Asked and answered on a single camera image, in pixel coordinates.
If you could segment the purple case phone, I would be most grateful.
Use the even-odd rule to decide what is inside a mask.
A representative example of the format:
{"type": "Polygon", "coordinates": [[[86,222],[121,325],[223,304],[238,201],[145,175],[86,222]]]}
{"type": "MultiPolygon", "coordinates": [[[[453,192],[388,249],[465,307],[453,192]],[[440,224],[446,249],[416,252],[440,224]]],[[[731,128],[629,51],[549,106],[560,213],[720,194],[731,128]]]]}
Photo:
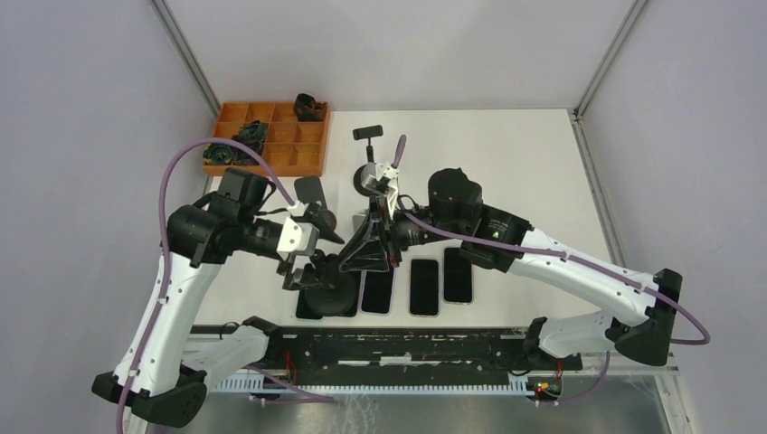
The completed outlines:
{"type": "Polygon", "coordinates": [[[360,310],[366,314],[388,315],[393,298],[394,270],[367,272],[363,278],[360,310]]]}

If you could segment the light blue case phone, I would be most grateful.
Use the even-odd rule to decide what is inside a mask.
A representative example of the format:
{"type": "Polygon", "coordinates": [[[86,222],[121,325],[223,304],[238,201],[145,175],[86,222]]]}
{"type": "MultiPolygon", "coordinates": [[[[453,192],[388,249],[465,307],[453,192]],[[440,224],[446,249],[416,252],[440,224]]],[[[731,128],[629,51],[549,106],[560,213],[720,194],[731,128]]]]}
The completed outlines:
{"type": "Polygon", "coordinates": [[[307,321],[318,321],[322,320],[324,317],[320,314],[317,314],[311,307],[309,307],[305,303],[299,302],[296,307],[296,318],[300,320],[307,320],[307,321]]]}

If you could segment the wooden round base stand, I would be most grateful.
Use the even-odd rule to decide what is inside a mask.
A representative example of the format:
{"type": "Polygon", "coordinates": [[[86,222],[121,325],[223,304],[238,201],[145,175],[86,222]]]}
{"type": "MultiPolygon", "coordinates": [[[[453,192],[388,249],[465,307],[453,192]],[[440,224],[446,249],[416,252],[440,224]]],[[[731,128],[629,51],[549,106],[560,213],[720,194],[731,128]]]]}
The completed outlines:
{"type": "Polygon", "coordinates": [[[305,210],[298,216],[299,222],[309,222],[309,208],[322,206],[329,210],[319,176],[300,177],[294,181],[294,188],[298,200],[306,206],[305,210]]]}

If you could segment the white case phone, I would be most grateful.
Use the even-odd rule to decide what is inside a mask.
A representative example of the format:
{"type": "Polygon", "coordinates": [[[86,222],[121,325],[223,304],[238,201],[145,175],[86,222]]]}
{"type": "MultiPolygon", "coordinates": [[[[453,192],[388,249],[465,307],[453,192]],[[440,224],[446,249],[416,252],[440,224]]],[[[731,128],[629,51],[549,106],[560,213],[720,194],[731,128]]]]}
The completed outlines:
{"type": "Polygon", "coordinates": [[[443,299],[451,304],[473,302],[472,264],[459,248],[448,247],[443,254],[443,299]]]}

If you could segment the black tall round stand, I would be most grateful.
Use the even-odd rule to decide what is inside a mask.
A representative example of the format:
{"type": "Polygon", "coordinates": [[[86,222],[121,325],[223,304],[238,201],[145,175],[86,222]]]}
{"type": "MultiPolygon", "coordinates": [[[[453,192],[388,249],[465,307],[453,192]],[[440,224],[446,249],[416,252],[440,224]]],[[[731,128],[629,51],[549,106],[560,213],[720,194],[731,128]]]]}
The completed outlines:
{"type": "MultiPolygon", "coordinates": [[[[372,139],[375,137],[381,137],[383,135],[383,127],[381,125],[373,125],[369,127],[360,127],[353,130],[353,138],[355,141],[365,140],[366,146],[365,146],[365,157],[366,163],[376,163],[374,160],[374,147],[372,145],[372,139]]],[[[398,163],[396,161],[392,161],[391,163],[388,163],[393,165],[394,167],[398,168],[398,163]]],[[[360,175],[362,173],[362,166],[361,165],[356,171],[353,176],[353,187],[355,190],[361,194],[362,196],[370,197],[374,196],[373,192],[369,192],[365,190],[360,181],[360,175]]]]}

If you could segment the white silver folding stand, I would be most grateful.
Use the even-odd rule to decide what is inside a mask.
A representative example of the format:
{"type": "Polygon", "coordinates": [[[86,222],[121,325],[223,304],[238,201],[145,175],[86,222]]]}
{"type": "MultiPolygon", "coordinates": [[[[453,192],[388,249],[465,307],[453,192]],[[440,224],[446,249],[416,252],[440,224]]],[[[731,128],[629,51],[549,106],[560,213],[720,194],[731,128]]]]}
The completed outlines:
{"type": "Polygon", "coordinates": [[[354,235],[365,234],[369,226],[369,212],[360,211],[352,217],[354,235]]]}

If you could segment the black phone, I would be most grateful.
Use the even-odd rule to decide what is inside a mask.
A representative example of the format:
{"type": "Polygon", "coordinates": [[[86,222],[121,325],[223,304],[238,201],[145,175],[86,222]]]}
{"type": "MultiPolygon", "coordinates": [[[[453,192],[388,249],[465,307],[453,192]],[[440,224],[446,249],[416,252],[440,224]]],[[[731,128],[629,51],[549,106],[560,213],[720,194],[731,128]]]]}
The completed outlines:
{"type": "Polygon", "coordinates": [[[344,312],[344,317],[354,317],[357,315],[359,304],[360,304],[360,294],[362,292],[362,273],[360,271],[349,273],[349,276],[353,280],[353,303],[352,305],[344,312]]]}

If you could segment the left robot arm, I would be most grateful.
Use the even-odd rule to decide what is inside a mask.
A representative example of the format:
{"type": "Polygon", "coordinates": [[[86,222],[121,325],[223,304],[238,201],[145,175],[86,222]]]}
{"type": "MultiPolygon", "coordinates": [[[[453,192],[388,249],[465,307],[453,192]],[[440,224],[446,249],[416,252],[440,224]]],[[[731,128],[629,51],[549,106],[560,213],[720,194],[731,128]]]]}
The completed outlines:
{"type": "Polygon", "coordinates": [[[156,284],[123,360],[99,374],[93,392],[147,422],[173,428],[189,424],[212,387],[241,368],[277,366],[284,344],[276,326],[253,318],[199,354],[184,357],[187,338],[209,287],[238,250],[276,260],[283,287],[303,293],[321,316],[345,313],[355,302],[354,280],[318,240],[339,242],[320,179],[294,183],[294,204],[284,222],[259,217],[276,178],[230,168],[219,188],[160,217],[162,254],[156,284]]]}

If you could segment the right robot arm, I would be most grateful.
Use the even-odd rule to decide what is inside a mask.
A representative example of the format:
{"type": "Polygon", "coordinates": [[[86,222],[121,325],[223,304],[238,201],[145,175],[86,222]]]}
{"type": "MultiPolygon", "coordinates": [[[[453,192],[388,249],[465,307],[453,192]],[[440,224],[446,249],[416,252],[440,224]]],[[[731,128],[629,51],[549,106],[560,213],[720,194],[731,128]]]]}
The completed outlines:
{"type": "Polygon", "coordinates": [[[446,168],[428,181],[429,201],[403,208],[398,172],[367,164],[354,188],[368,210],[340,253],[343,272],[387,272],[412,246],[456,240],[459,254],[482,268],[535,279],[595,306],[592,314],[536,318],[522,345],[525,362],[544,369],[584,352],[617,352],[634,362],[668,361],[682,278],[671,269],[649,274],[570,248],[529,221],[486,205],[479,184],[446,168]]]}

